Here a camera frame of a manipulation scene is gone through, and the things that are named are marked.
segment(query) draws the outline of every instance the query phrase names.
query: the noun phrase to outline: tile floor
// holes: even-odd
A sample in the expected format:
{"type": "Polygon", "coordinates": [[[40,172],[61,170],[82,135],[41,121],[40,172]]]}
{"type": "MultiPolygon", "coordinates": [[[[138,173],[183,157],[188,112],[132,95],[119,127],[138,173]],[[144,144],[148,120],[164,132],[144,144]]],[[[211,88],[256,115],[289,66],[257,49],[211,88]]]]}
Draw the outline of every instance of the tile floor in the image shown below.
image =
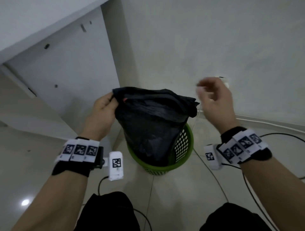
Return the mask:
{"type": "MultiPolygon", "coordinates": [[[[189,119],[191,127],[194,121],[195,119],[189,119]]],[[[259,135],[275,132],[261,127],[253,128],[259,135]]],[[[194,149],[206,162],[203,146],[220,142],[219,134],[209,122],[201,118],[197,120],[193,134],[194,149]]],[[[3,160],[0,167],[2,231],[9,230],[24,211],[25,208],[20,207],[20,202],[24,198],[33,198],[42,187],[52,171],[53,161],[64,141],[11,128],[0,128],[0,137],[0,155],[3,160]],[[14,162],[14,165],[7,165],[8,162],[14,162]]],[[[305,176],[304,143],[293,137],[278,135],[266,137],[265,140],[274,156],[287,168],[297,176],[305,176]]],[[[124,192],[134,208],[147,215],[153,230],[198,231],[208,215],[226,202],[216,180],[195,153],[178,169],[163,176],[152,176],[129,155],[122,132],[114,149],[123,153],[124,179],[103,181],[101,193],[124,192]]],[[[101,178],[107,176],[107,172],[107,168],[91,172],[84,203],[93,193],[97,194],[98,183],[101,178]]],[[[231,203],[258,213],[263,218],[247,191],[240,170],[224,166],[222,170],[213,173],[231,203]]],[[[149,231],[144,217],[137,212],[135,214],[141,230],[149,231]]]]}

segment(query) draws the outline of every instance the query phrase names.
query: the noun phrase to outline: black trash bag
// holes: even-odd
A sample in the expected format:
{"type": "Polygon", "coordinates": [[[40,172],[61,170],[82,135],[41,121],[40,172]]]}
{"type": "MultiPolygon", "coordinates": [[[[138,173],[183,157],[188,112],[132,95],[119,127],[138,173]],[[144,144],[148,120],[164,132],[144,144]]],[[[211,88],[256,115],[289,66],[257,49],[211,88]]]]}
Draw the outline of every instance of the black trash bag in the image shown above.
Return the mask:
{"type": "Polygon", "coordinates": [[[122,87],[112,91],[119,103],[115,117],[137,157],[153,166],[174,164],[171,151],[188,117],[197,115],[196,99],[168,89],[122,87]]]}

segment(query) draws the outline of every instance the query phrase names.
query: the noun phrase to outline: right hand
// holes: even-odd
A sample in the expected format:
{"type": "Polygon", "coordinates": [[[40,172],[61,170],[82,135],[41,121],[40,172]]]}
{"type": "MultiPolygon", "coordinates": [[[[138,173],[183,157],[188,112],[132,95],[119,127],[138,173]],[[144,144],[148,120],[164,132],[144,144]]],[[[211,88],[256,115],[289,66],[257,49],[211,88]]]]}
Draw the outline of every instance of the right hand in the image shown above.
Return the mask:
{"type": "Polygon", "coordinates": [[[206,119],[220,134],[239,126],[233,108],[232,94],[220,78],[202,79],[197,84],[196,93],[201,100],[206,119]]]}

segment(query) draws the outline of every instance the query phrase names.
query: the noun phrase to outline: left hand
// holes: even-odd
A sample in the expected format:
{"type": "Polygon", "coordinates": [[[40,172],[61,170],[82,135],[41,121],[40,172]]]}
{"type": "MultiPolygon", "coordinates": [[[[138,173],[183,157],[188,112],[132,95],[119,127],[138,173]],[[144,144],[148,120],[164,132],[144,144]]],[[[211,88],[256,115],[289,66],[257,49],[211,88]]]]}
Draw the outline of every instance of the left hand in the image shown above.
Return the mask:
{"type": "Polygon", "coordinates": [[[101,141],[110,131],[114,122],[114,111],[119,105],[115,98],[111,99],[113,93],[98,98],[90,116],[86,119],[85,127],[79,136],[91,140],[101,141]]]}

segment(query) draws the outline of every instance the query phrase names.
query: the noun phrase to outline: green plastic basket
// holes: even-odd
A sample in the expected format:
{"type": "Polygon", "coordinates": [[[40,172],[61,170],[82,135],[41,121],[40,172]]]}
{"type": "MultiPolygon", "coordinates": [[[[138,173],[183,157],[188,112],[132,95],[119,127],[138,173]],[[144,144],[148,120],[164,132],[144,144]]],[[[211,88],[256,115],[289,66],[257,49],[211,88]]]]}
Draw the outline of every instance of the green plastic basket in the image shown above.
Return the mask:
{"type": "Polygon", "coordinates": [[[147,171],[150,174],[159,176],[164,175],[170,170],[176,169],[180,167],[182,164],[184,164],[187,159],[190,157],[193,147],[194,147],[194,137],[191,128],[188,124],[186,124],[180,133],[179,137],[177,138],[175,147],[172,150],[172,153],[170,155],[170,163],[174,162],[174,164],[165,166],[165,167],[157,167],[149,165],[142,160],[140,160],[133,152],[133,150],[129,147],[127,144],[128,150],[132,158],[141,165],[145,171],[147,171]]]}

